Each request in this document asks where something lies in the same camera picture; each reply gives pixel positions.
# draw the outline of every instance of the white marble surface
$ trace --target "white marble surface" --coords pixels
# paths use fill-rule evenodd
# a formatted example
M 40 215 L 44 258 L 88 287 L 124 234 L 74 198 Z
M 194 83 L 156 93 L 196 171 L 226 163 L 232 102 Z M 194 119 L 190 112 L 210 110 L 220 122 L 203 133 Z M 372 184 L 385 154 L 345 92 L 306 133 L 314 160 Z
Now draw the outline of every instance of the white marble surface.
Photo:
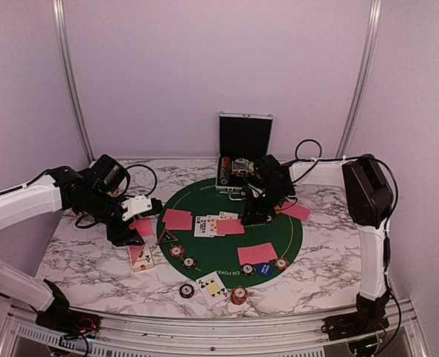
M 175 192 L 215 176 L 211 159 L 128 161 L 150 165 L 158 175 L 154 197 L 166 202 Z M 153 179 L 144 169 L 134 169 L 131 192 L 146 193 Z M 279 277 L 248 288 L 249 299 L 240 306 L 225 300 L 208 306 L 200 293 L 191 299 L 179 287 L 191 282 L 175 270 L 156 246 L 156 267 L 132 272 L 127 248 L 115 248 L 105 237 L 105 227 L 74 227 L 74 217 L 61 220 L 39 267 L 37 277 L 54 281 L 72 306 L 130 315 L 220 318 L 287 315 L 355 303 L 360 283 L 359 235 L 347 214 L 343 194 L 329 187 L 298 187 L 298 203 L 309 208 L 303 222 L 301 250 Z

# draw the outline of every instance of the round green mat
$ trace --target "round green mat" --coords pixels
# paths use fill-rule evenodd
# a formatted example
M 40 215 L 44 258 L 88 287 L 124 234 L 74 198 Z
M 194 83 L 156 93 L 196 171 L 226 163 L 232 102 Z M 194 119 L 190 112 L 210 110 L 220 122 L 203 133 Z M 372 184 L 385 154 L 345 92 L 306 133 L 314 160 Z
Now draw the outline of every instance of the round green mat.
M 257 273 L 251 277 L 241 274 L 237 249 L 270 242 L 278 257 L 286 258 L 292 263 L 301 249 L 301 221 L 291 219 L 285 214 L 279 214 L 272 223 L 267 225 L 245 227 L 245 234 L 196 238 L 193 236 L 195 216 L 219 215 L 220 211 L 238 213 L 241 216 L 244 211 L 243 202 L 233 202 L 228 198 L 228 195 L 217 193 L 214 183 L 214 178 L 210 178 L 191 184 L 177 192 L 164 206 L 157 223 L 158 238 L 164 230 L 165 224 L 162 219 L 168 208 L 188 210 L 193 215 L 193 229 L 191 231 L 172 231 L 171 233 L 179 241 L 160 245 L 164 256 L 176 270 L 191 280 L 216 271 L 229 289 L 236 286 L 254 286 L 277 277 L 283 271 L 275 267 L 274 273 L 270 277 L 261 277 Z M 182 258 L 170 256 L 170 248 L 174 245 L 181 245 L 186 250 L 186 257 L 196 259 L 194 270 L 183 268 Z

